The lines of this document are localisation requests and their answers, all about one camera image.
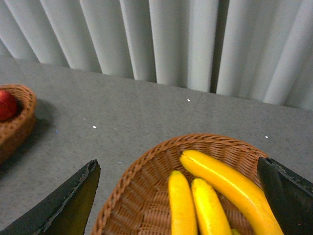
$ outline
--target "red apple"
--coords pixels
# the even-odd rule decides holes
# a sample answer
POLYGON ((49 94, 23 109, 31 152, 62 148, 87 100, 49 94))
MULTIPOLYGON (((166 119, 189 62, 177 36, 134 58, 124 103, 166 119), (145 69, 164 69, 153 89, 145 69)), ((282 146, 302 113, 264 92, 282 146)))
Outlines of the red apple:
POLYGON ((0 121, 13 117, 18 110, 18 102, 8 91, 0 90, 0 121))

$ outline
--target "pleated curtain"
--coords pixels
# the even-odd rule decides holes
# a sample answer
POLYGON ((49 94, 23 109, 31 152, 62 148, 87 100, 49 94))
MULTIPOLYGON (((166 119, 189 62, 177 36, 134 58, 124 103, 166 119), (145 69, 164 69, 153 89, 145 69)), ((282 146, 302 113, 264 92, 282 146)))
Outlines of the pleated curtain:
POLYGON ((313 110, 312 0, 0 0, 0 55, 313 110))

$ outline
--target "banana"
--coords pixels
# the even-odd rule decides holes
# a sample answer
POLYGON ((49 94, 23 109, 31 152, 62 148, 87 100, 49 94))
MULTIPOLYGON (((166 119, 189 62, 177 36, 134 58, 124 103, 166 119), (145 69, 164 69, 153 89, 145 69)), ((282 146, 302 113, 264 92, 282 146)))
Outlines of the banana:
POLYGON ((168 182, 172 235, 197 235, 197 219, 191 190, 185 176, 172 171, 168 182))
POLYGON ((196 150, 184 151, 180 162, 228 198, 247 218, 256 235, 283 235, 263 191, 246 176, 196 150))
POLYGON ((231 232, 233 235, 242 235, 237 229, 232 229, 231 232))
POLYGON ((232 235, 224 209, 212 186, 196 178, 191 183, 191 191, 201 235, 232 235))

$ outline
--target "woven basket rim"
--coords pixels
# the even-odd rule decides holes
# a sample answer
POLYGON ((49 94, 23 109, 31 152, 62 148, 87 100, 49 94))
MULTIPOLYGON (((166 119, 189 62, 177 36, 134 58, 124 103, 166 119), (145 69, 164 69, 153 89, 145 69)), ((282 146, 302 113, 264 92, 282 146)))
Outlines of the woven basket rim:
POLYGON ((141 168, 148 161, 150 161, 156 154, 158 154, 161 151, 164 151, 162 148, 164 145, 167 145, 168 143, 171 143, 171 142, 184 141, 187 139, 189 140, 190 143, 192 142, 192 141, 190 141, 191 139, 194 139, 194 142, 199 142, 199 137, 201 137, 203 139, 205 139, 205 137, 219 138, 220 140, 223 140, 223 141, 229 141, 230 143, 244 146, 247 149, 253 149, 254 152, 259 152, 260 157, 267 157, 268 156, 262 150, 259 150, 258 148, 254 147, 253 145, 251 145, 245 141, 241 141, 238 139, 234 139, 234 138, 231 138, 228 136, 218 135, 218 134, 192 133, 192 134, 176 136, 176 137, 170 138, 166 141, 163 141, 163 142, 159 143, 158 145, 156 145, 155 147, 146 151, 141 157, 139 157, 135 162, 133 162, 130 165, 130 167, 123 173, 123 175, 119 179, 118 183, 116 184, 114 190, 112 191, 112 193, 108 197, 106 203, 104 204, 101 211, 99 212, 99 215, 97 217, 96 223, 93 227, 91 234, 98 234, 97 231, 99 230, 99 223, 101 223, 105 227, 106 222, 107 222, 112 210, 114 209, 116 203, 120 199, 120 196, 124 193, 125 189, 130 184, 131 179, 134 178, 135 175, 141 170, 141 168))
POLYGON ((29 99, 32 97, 31 99, 32 102, 29 102, 29 101, 26 102, 26 105, 28 106, 29 111, 27 111, 26 108, 23 107, 23 109, 21 110, 21 113, 19 113, 19 115, 14 117, 13 119, 10 119, 9 122, 7 121, 0 122, 0 125, 9 123, 9 126, 14 126, 14 128, 9 128, 9 131, 7 132, 5 137, 0 138, 0 145, 2 145, 6 139, 10 138, 17 129, 21 128, 27 120, 31 119, 34 116, 34 111, 37 105, 35 93, 26 85, 23 85, 23 84, 0 85, 0 90, 12 90, 12 89, 27 91, 26 93, 24 93, 24 96, 29 99))

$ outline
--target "basket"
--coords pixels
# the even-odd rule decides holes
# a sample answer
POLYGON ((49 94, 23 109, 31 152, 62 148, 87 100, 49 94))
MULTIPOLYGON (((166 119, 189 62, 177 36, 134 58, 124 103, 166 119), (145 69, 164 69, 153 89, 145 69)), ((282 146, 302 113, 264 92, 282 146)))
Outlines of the basket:
POLYGON ((0 164, 7 160, 32 132, 36 118, 36 96, 26 86, 8 84, 0 90, 9 91, 17 100, 18 113, 6 121, 0 121, 0 164))
MULTIPOLYGON (((150 149, 136 160, 109 196, 91 232, 92 235, 170 235, 171 212, 168 177, 181 171, 189 182, 194 179, 179 161, 182 151, 194 149, 240 171, 257 186, 257 163, 266 153, 252 145, 213 134, 190 134, 172 138, 150 149)), ((240 211, 218 193, 231 228, 244 235, 254 232, 240 211)))

